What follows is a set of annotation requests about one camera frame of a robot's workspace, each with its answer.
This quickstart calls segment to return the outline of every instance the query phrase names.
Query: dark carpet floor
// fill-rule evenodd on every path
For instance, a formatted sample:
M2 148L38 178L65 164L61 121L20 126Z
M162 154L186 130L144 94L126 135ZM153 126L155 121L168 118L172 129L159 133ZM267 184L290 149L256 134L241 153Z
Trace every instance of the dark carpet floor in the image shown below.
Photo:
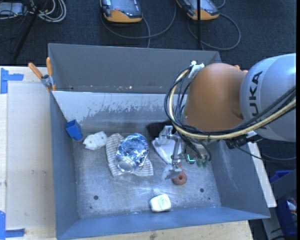
M29 0L4 1L22 3L31 11ZM198 24L189 21L175 0L138 0L144 18L129 27L105 22L100 0L63 1L63 20L47 22L37 17L31 28L32 13L9 19L0 14L0 66L33 62L45 67L49 43L219 51L222 62L243 70L265 58L297 50L297 0L211 0L220 16L201 22L200 45ZM281 159L297 152L295 142L263 139L258 146L261 153ZM269 177L297 165L296 159L264 164ZM251 231L255 240L266 239L260 221L251 222Z

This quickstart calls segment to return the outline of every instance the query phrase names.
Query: blue block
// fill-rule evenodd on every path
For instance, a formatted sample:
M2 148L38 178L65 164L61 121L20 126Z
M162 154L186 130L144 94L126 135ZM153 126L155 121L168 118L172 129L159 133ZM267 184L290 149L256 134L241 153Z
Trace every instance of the blue block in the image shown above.
M25 229L6 230L6 213L0 211L0 240L23 237Z
M76 141L82 139L83 135L81 133L81 127L76 120L68 121L65 124L65 129L70 135L70 137L74 138Z

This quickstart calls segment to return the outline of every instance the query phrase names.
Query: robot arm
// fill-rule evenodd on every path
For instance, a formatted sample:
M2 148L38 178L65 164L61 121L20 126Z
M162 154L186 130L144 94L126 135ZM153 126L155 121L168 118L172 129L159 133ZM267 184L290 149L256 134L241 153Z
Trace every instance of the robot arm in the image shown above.
M165 99L166 114L180 134L231 140L255 131L266 139L296 141L295 53L262 60L248 73L224 63L210 64L187 85L185 105L181 102L186 89L173 108L177 85L191 68L178 75Z

